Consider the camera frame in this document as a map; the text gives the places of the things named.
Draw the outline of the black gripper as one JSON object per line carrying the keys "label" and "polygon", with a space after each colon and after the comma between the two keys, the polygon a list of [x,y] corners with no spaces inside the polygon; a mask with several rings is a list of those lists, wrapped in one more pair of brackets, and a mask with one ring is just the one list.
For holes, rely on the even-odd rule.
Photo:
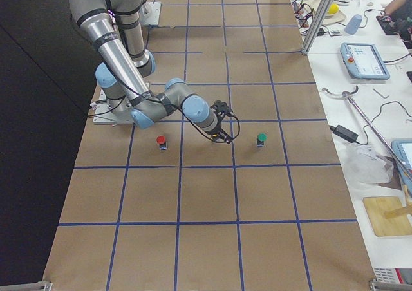
{"label": "black gripper", "polygon": [[208,135],[211,136],[212,142],[214,143],[227,143],[230,144],[232,142],[232,137],[224,131],[221,126],[221,123],[218,123],[213,129],[210,131],[206,131]]}

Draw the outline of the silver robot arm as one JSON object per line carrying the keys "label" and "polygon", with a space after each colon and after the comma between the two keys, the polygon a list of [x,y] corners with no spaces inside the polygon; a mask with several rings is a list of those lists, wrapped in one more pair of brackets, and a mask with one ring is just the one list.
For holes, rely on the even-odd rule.
{"label": "silver robot arm", "polygon": [[223,130],[225,117],[233,111],[225,102],[213,105],[197,95],[179,78],[171,79],[164,92],[154,94],[144,77],[155,71],[155,61],[145,48],[140,10],[146,0],[69,0],[77,26],[85,32],[104,62],[96,79],[109,101],[127,99],[131,118],[141,129],[180,111],[212,142],[227,144],[233,138]]}

